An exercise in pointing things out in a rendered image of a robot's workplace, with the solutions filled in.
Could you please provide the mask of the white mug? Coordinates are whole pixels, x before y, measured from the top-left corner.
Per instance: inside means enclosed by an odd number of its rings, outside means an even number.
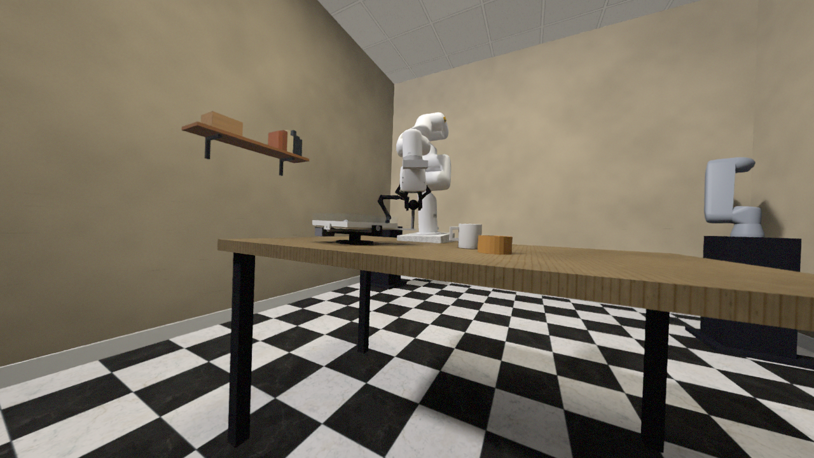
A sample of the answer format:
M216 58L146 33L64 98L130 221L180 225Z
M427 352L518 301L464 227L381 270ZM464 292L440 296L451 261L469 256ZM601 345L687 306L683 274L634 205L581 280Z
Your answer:
M459 230L459 237L453 238L453 230ZM450 240L459 242L459 247L463 249L478 249L479 235L482 233L482 225L479 224L459 224L450 226Z

